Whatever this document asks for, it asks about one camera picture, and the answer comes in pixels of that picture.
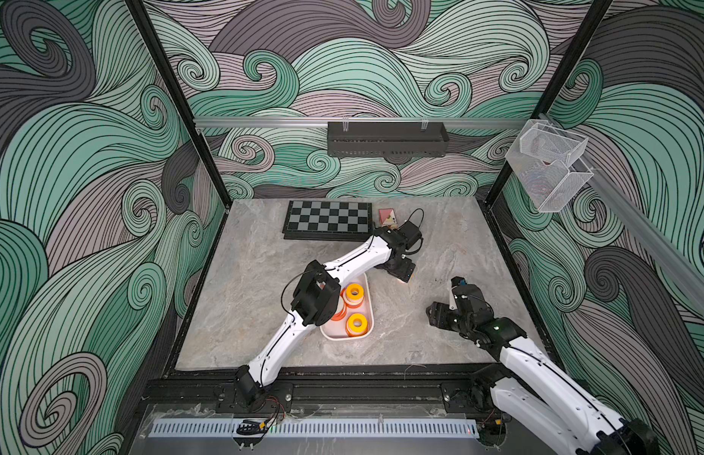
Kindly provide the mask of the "orange tape roll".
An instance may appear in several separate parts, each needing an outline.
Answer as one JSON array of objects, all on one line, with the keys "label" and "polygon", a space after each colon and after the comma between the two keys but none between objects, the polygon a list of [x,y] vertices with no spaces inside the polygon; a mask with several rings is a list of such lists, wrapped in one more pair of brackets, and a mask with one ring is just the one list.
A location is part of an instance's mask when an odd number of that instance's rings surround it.
[{"label": "orange tape roll", "polygon": [[361,337],[367,334],[367,327],[346,327],[348,337]]},{"label": "orange tape roll", "polygon": [[331,321],[332,322],[340,322],[341,320],[344,320],[346,318],[346,314],[347,314],[347,306],[346,306],[346,303],[344,302],[344,298],[339,297],[337,309],[336,309],[336,312],[333,314]]},{"label": "orange tape roll", "polygon": [[348,297],[344,296],[343,301],[344,301],[344,304],[346,305],[347,308],[356,309],[356,308],[359,308],[363,305],[363,303],[365,302],[365,299],[361,298],[358,300],[352,300],[352,299],[349,299]]}]

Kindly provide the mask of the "clear acrylic bin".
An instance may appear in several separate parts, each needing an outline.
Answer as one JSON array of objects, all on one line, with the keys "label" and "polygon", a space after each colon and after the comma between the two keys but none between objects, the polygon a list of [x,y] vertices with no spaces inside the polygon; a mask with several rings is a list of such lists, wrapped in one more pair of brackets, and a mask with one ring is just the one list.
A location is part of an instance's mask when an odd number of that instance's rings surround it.
[{"label": "clear acrylic bin", "polygon": [[538,212],[560,212],[592,178],[588,142],[541,119],[524,125],[505,159]]}]

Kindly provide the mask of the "white perforated strip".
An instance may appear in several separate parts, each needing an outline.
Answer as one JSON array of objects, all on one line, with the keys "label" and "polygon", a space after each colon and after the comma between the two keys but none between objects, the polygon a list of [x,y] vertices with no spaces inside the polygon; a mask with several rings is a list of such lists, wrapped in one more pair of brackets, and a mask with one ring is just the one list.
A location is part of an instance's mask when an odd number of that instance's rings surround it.
[{"label": "white perforated strip", "polygon": [[[240,436],[241,419],[161,418],[149,428],[149,438],[233,438]],[[267,436],[280,438],[443,438],[479,437],[468,419],[437,418],[312,418],[284,421]]]}]

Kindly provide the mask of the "yellow tape roll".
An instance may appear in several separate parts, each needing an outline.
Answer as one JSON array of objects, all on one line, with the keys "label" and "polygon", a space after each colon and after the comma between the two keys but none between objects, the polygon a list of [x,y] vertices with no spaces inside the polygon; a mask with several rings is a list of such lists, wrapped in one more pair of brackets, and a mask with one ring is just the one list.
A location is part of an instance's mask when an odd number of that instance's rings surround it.
[{"label": "yellow tape roll", "polygon": [[369,322],[364,314],[354,313],[347,318],[346,327],[367,327],[368,332]]},{"label": "yellow tape roll", "polygon": [[349,299],[352,300],[358,300],[361,298],[365,298],[365,288],[361,284],[357,284],[356,282],[352,282],[352,284],[349,284],[343,291],[342,297],[348,297]]}]

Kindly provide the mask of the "black wall shelf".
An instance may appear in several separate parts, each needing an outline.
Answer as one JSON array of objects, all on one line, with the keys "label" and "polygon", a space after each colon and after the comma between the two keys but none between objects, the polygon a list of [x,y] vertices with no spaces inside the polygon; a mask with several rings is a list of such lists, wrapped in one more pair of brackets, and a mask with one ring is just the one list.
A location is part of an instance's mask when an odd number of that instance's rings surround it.
[{"label": "black wall shelf", "polygon": [[451,143],[442,122],[335,121],[327,124],[331,157],[444,157]]}]

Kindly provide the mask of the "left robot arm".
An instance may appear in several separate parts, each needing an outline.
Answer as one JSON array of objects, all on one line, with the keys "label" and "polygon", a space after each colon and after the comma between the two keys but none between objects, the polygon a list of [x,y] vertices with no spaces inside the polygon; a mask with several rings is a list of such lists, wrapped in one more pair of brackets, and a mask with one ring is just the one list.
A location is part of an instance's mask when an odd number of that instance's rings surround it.
[{"label": "left robot arm", "polygon": [[253,408],[265,401],[293,350],[308,333],[332,319],[343,288],[353,279],[377,268],[408,282],[415,270],[411,248],[422,240],[420,225],[407,221],[396,229],[377,227],[361,246],[336,260],[309,262],[297,275],[299,282],[284,322],[259,354],[236,370],[236,391],[244,404]]}]

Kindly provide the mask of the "black chessboard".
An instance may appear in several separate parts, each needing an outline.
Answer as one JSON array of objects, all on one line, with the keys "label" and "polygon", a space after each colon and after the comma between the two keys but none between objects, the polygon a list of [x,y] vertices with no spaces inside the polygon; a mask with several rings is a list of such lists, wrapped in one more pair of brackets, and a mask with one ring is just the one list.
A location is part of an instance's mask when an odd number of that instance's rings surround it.
[{"label": "black chessboard", "polygon": [[282,232],[285,240],[363,242],[374,231],[372,205],[363,202],[293,200]]}]

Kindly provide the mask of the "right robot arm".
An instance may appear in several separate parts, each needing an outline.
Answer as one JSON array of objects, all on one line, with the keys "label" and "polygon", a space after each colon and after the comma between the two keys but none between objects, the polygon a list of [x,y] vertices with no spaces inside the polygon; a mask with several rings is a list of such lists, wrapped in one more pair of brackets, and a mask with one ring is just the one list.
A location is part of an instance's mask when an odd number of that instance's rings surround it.
[{"label": "right robot arm", "polygon": [[429,324],[488,352],[496,365],[475,375],[473,407],[496,409],[558,454],[658,454],[655,432],[596,399],[510,318],[495,316],[482,290],[452,278],[452,302],[426,309]]}]

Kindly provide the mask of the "white storage box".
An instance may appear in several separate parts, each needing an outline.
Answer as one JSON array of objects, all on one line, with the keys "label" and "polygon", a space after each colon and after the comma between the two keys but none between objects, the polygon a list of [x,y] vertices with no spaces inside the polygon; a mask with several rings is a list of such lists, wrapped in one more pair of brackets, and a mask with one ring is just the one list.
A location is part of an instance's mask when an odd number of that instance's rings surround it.
[{"label": "white storage box", "polygon": [[337,310],[321,326],[324,337],[332,341],[363,339],[375,324],[372,294],[365,274],[354,278],[340,292]]}]

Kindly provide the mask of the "red card box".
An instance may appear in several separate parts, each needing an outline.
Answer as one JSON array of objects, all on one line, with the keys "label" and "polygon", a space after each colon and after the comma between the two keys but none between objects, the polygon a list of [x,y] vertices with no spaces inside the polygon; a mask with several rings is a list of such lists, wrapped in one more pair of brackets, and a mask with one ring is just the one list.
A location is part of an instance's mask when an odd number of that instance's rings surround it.
[{"label": "red card box", "polygon": [[390,227],[391,229],[397,227],[397,216],[394,209],[379,209],[378,213],[382,227]]}]

